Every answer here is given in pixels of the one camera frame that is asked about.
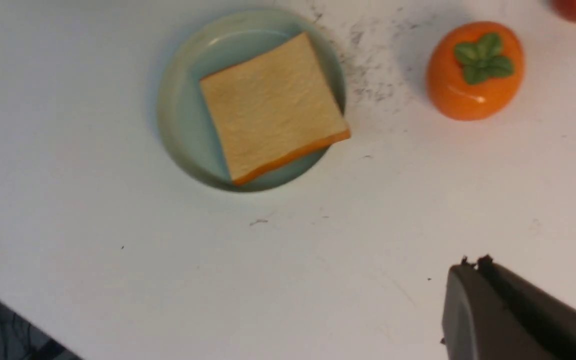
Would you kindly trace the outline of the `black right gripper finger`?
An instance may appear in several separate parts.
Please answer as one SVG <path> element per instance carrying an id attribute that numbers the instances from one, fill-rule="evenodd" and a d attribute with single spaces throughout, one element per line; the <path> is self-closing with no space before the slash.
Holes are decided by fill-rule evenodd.
<path id="1" fill-rule="evenodd" d="M 489 255 L 450 267 L 441 327 L 450 360 L 576 360 L 576 309 Z"/>

